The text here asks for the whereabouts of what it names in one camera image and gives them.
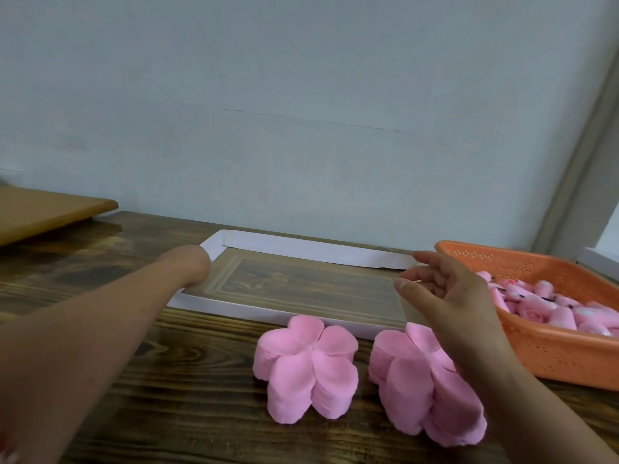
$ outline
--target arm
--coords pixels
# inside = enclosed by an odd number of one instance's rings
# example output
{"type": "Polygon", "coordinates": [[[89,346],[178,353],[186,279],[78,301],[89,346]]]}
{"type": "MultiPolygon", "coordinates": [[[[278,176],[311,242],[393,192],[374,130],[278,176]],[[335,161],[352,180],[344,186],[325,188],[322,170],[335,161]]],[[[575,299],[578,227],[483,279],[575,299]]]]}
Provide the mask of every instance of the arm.
{"type": "Polygon", "coordinates": [[[22,463],[54,463],[180,288],[210,260],[198,246],[0,327],[0,430],[22,463]]]}
{"type": "Polygon", "coordinates": [[[394,282],[477,392],[515,464],[619,464],[619,457],[517,360],[484,280],[451,257],[416,252],[394,282]]]}

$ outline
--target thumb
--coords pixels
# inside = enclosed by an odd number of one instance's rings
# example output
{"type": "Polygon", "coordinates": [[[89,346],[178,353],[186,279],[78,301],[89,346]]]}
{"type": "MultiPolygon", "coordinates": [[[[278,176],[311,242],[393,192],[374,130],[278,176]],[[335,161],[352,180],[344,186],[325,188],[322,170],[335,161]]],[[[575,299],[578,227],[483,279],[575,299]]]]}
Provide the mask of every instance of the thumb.
{"type": "Polygon", "coordinates": [[[441,300],[432,295],[421,283],[397,278],[393,282],[394,288],[400,296],[408,301],[423,317],[432,321],[440,310],[441,300]]]}

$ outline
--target finger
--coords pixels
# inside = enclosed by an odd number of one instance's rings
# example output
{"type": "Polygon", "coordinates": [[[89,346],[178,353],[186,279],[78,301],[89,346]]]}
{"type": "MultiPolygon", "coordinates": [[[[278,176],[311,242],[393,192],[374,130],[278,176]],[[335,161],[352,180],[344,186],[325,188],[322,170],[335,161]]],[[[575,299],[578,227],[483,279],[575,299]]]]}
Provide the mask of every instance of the finger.
{"type": "Polygon", "coordinates": [[[400,278],[406,278],[406,280],[410,281],[432,281],[442,288],[444,288],[447,283],[447,279],[441,274],[441,272],[426,265],[416,265],[414,267],[410,267],[408,270],[400,274],[400,278]]]}
{"type": "Polygon", "coordinates": [[[445,288],[438,286],[436,283],[432,283],[431,281],[418,281],[417,283],[437,298],[443,299],[445,297],[445,288]]]}
{"type": "Polygon", "coordinates": [[[445,278],[470,272],[466,265],[455,258],[431,250],[413,252],[413,257],[417,262],[428,264],[431,268],[438,270],[445,278]]]}
{"type": "Polygon", "coordinates": [[[411,304],[430,324],[440,316],[442,301],[425,288],[421,283],[397,278],[393,282],[400,296],[411,304]]]}

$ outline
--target orange basket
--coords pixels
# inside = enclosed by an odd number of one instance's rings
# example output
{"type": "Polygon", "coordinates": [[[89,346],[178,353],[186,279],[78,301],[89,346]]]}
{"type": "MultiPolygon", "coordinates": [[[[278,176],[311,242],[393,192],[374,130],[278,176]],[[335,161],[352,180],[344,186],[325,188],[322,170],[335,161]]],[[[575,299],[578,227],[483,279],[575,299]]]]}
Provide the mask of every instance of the orange basket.
{"type": "MultiPolygon", "coordinates": [[[[581,266],[556,257],[456,241],[439,241],[448,254],[474,272],[551,282],[557,293],[619,311],[619,288],[581,266]]],[[[619,338],[536,324],[497,309],[518,359],[535,376],[619,391],[619,338]]]]}

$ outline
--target pink foam flower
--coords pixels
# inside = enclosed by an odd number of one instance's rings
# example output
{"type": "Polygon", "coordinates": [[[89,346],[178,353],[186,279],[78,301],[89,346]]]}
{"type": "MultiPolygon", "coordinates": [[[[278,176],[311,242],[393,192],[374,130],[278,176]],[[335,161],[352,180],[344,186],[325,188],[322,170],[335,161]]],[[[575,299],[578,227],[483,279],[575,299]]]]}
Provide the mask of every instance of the pink foam flower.
{"type": "Polygon", "coordinates": [[[254,376],[269,382],[267,409],[278,423],[297,422],[310,405],[335,419],[350,407],[359,373],[352,364],[357,339],[343,327],[325,328],[314,316],[298,315],[287,328],[262,335],[254,376]]]}
{"type": "Polygon", "coordinates": [[[484,437],[484,407],[430,328],[409,322],[406,332],[379,333],[368,373],[399,431],[416,435],[425,429],[445,447],[476,444],[484,437]]]}

